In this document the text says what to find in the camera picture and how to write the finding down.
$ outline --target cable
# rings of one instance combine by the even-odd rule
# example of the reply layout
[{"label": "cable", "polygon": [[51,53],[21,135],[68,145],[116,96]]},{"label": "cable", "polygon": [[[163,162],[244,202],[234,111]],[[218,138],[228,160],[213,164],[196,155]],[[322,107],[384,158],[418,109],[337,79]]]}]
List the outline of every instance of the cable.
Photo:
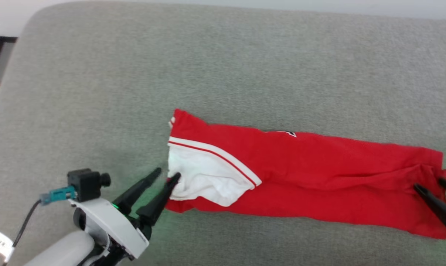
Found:
[{"label": "cable", "polygon": [[[37,208],[37,206],[42,202],[42,200],[37,200],[34,205],[32,205],[31,210],[29,211],[29,213],[27,214],[27,216],[24,219],[24,222],[22,223],[21,229],[19,230],[19,232],[17,233],[16,239],[13,242],[12,247],[15,248],[17,246],[17,243],[19,242],[19,240],[22,237],[22,234],[24,233],[25,227],[27,226],[27,223],[29,222],[29,219],[32,216],[32,213],[34,212],[34,210]],[[7,266],[8,262],[5,261],[1,266]]]}]

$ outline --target red pants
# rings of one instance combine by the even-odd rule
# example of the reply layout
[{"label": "red pants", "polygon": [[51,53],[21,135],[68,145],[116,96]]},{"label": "red pants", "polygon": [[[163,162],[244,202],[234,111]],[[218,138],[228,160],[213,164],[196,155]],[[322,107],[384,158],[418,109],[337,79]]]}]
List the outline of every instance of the red pants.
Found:
[{"label": "red pants", "polygon": [[171,200],[169,210],[310,217],[446,238],[446,228],[413,189],[419,183],[446,202],[445,191],[437,184],[439,177],[446,178],[439,151],[314,133],[208,125],[178,109],[172,125],[170,145],[196,149],[201,156],[218,153],[207,144],[227,152],[233,158],[223,158],[222,151],[217,156],[242,173],[252,187],[228,207],[201,196]]}]

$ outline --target gray fabric surface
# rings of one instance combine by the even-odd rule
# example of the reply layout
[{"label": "gray fabric surface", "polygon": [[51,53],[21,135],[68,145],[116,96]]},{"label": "gray fabric surface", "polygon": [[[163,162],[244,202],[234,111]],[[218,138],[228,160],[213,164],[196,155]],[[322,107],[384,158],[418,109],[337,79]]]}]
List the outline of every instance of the gray fabric surface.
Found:
[{"label": "gray fabric surface", "polygon": [[[42,10],[0,90],[0,231],[15,236],[69,170],[109,172],[112,199],[165,165],[174,108],[425,146],[446,168],[446,21],[113,2]],[[65,202],[39,208],[10,265],[74,230],[71,214]],[[150,243],[124,265],[446,265],[446,241],[307,218],[165,212]]]}]

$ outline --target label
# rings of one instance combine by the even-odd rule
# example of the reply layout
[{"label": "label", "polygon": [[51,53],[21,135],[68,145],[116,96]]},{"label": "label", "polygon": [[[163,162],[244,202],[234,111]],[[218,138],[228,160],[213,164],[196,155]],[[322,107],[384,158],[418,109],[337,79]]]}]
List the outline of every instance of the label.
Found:
[{"label": "label", "polygon": [[0,254],[5,257],[5,262],[9,261],[13,251],[13,241],[0,232]]}]

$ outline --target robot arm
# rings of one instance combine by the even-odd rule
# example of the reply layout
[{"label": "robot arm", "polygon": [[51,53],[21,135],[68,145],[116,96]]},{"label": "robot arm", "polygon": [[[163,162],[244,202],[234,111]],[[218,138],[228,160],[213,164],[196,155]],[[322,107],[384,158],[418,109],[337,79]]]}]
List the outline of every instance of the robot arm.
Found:
[{"label": "robot arm", "polygon": [[[440,187],[446,189],[446,179],[440,178],[438,184]],[[420,184],[415,184],[413,188],[446,227],[446,203],[435,197],[430,190]]]},{"label": "robot arm", "polygon": [[68,199],[76,208],[74,224],[81,230],[68,234],[25,266],[115,266],[124,259],[139,258],[149,246],[152,226],[180,178],[177,173],[167,180],[159,194],[137,210],[138,218],[130,217],[132,206],[160,173],[160,168],[155,169],[109,202],[100,197],[100,188],[111,183],[108,174],[90,169],[69,172],[69,186],[41,195],[41,202]]}]

